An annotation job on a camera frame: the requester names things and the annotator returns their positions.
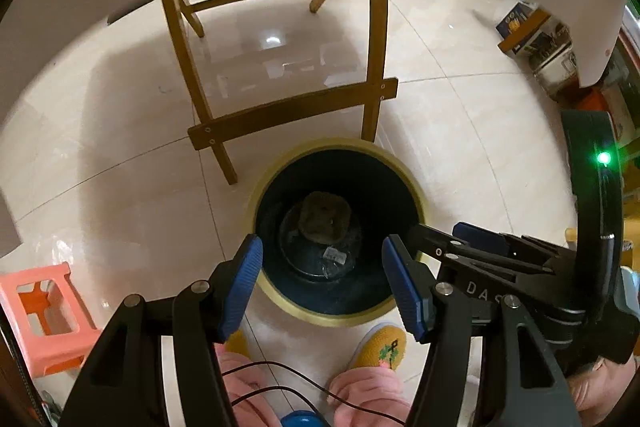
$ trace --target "metal screw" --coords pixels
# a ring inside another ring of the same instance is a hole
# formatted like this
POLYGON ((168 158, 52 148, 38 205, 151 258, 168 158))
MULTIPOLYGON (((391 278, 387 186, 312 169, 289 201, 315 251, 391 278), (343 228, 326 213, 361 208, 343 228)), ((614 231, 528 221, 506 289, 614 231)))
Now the metal screw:
POLYGON ((191 285, 191 291, 194 293, 204 293, 209 289, 207 281, 196 281, 191 285))
POLYGON ((124 298, 124 305, 127 308, 135 308, 142 301, 142 297, 137 293, 132 293, 124 298))
POLYGON ((518 299, 515 295, 505 295, 504 296, 504 303, 509 307, 509 308, 513 308, 514 310, 520 307, 520 299, 518 299))
POLYGON ((439 282, 436 284, 436 292, 444 296, 451 295, 453 293, 453 286, 448 282, 439 282))

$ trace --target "orange plastic stool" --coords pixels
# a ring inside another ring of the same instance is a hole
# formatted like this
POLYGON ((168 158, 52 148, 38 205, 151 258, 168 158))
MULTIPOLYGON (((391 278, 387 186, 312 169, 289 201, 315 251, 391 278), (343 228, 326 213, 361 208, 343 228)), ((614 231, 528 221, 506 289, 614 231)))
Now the orange plastic stool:
POLYGON ((0 275, 0 301, 11 321, 14 335, 32 378, 52 375, 79 367, 100 337, 68 279, 68 263, 31 268, 0 275), (44 312, 50 306, 49 294, 40 288, 42 281, 53 281, 68 306, 76 329, 70 333, 52 333, 44 312), (23 285, 34 284, 30 292, 18 292, 23 285), (44 336, 34 333, 27 315, 38 316, 44 336))

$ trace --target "person's foot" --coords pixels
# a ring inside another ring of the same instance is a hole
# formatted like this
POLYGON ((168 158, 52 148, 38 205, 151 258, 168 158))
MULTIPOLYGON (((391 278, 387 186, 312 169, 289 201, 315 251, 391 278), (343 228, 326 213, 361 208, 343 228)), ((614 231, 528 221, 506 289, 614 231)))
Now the person's foot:
POLYGON ((396 370, 406 349, 406 333, 391 323, 375 325, 356 348, 349 369, 388 367, 396 370))
POLYGON ((231 333, 225 342, 225 351, 228 353, 238 353, 239 355, 249 358, 249 347, 247 346, 246 338, 242 330, 231 333))

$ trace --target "black wire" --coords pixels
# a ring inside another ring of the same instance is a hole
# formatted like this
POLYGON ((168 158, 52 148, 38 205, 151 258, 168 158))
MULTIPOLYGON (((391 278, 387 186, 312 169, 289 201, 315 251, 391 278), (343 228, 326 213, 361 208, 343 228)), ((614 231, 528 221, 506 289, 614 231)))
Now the black wire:
MULTIPOLYGON (((224 377, 225 375, 230 375, 231 373, 235 373, 236 371, 240 371, 241 369, 245 369, 247 367, 253 367, 254 365, 277 365, 278 367, 282 367, 284 369, 287 369, 288 371, 291 371, 293 374, 298 375, 300 378, 303 378, 304 380, 308 381, 308 383, 310 383, 311 385, 315 386, 316 388, 318 388, 320 391, 322 391, 323 393, 327 393, 329 396, 331 396, 331 398, 336 399, 338 402, 343 403, 349 407, 351 407, 352 409, 356 409, 358 411, 362 411, 362 412, 369 412, 371 414, 375 414, 377 416, 382 416, 384 418, 388 418, 389 420, 393 420, 396 423, 399 423, 400 425, 404 425, 404 422, 402 420, 399 420, 398 418, 396 418, 395 416, 391 416, 389 414, 383 413, 383 412, 379 412, 379 411, 374 411, 372 409, 366 409, 365 407, 360 407, 359 405, 355 405, 353 403, 347 402, 346 400, 341 399, 339 396, 337 396, 337 394, 332 393, 331 391, 329 391, 328 389, 322 387, 320 384, 314 382, 313 380, 311 380, 309 377, 307 377, 306 375, 303 375, 302 373, 300 373, 299 371, 296 371, 295 369, 293 369, 292 367, 289 367, 288 365, 285 365, 283 363, 280 362, 252 362, 252 363, 247 363, 244 365, 241 365, 239 367, 236 367, 234 369, 230 369, 229 371, 225 371, 224 373, 222 373, 222 376, 224 377)), ((274 386, 273 389, 278 389, 280 386, 274 386)), ((298 393, 297 391, 290 389, 289 387, 283 388, 286 391, 292 391, 294 393, 298 393)), ((247 399, 250 396, 255 396, 256 394, 259 393, 249 393, 249 394, 245 394, 244 396, 236 399, 234 402, 232 402, 231 405, 235 405, 236 403, 239 403, 240 401, 247 399)), ((310 402, 308 402, 306 400, 306 398, 301 397, 302 400, 305 401, 306 404, 308 404, 311 409, 313 409, 314 411, 316 411, 316 409, 310 404, 310 402)))
POLYGON ((241 396, 240 398, 236 398, 235 400, 233 400, 233 402, 231 402, 231 407, 239 404, 244 400, 248 400, 249 398, 254 397, 257 394, 266 393, 267 391, 289 391, 290 393, 295 394, 300 400, 302 400, 311 408, 311 410, 315 413, 315 415, 318 416, 318 418, 320 419, 324 427, 331 427, 331 424, 326 420, 326 418, 324 418, 324 416, 322 416, 321 412, 318 409, 316 409, 316 407, 309 401, 308 398, 306 398, 299 391, 296 391, 295 389, 292 389, 290 387, 285 387, 283 385, 272 385, 269 387, 263 387, 261 389, 257 389, 256 391, 251 391, 250 393, 247 393, 244 396, 241 396))

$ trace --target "tile floor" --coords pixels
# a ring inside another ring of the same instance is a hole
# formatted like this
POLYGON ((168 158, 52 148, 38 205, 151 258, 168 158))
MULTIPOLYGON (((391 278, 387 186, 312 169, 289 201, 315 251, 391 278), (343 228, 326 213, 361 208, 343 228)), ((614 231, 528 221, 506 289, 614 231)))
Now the tile floor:
MULTIPOLYGON (((207 37, 190 38, 215 114, 364 80, 368 0, 328 0, 317 15, 308 1, 252 0, 200 13, 207 37)), ((526 68, 497 48, 494 25, 514 1, 389 0, 385 74, 401 84, 382 105, 376 143, 412 170, 432 226, 450 232, 464 220, 563 243, 575 215, 558 111, 526 68)), ((229 186, 210 152, 194 152, 187 138, 193 111, 159 0, 98 24, 42 71, 2 130, 0 187, 24 243, 0 260, 0 271, 68 261, 103 326, 129 293, 174 295, 207 277, 236 251, 246 203, 266 167, 306 140, 358 137, 361 117, 362 108, 351 108, 229 142, 239 174, 229 186)), ((398 312, 384 319, 399 321, 398 312)), ((345 366, 370 327, 302 323, 260 290, 245 322, 254 357, 321 383, 345 366)), ((478 343, 473 352, 477 375, 478 343)), ((426 353, 410 341, 399 369, 408 397, 426 353)), ((179 426, 170 363, 165 374, 179 426)), ((321 402, 296 377, 273 376, 321 402)), ((37 385, 63 403, 73 377, 37 385)), ((468 388, 464 417, 473 409, 468 388)), ((279 392, 269 400, 279 414, 299 406, 279 392)))

